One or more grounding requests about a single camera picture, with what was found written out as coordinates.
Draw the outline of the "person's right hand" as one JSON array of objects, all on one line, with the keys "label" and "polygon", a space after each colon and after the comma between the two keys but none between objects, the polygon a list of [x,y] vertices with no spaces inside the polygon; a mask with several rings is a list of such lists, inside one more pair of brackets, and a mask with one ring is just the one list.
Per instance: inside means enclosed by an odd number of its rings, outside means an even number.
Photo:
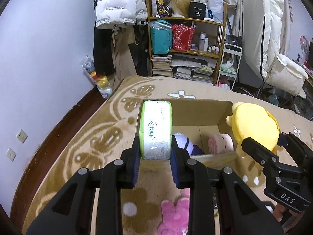
[{"label": "person's right hand", "polygon": [[287,209],[285,206],[277,203],[277,205],[275,206],[275,209],[273,211],[273,215],[278,222],[281,222],[283,219],[283,215],[286,214],[287,212],[289,212],[293,216],[293,220],[290,221],[289,225],[287,225],[285,228],[287,230],[290,230],[299,222],[299,220],[303,217],[305,212],[296,213],[292,210]]}]

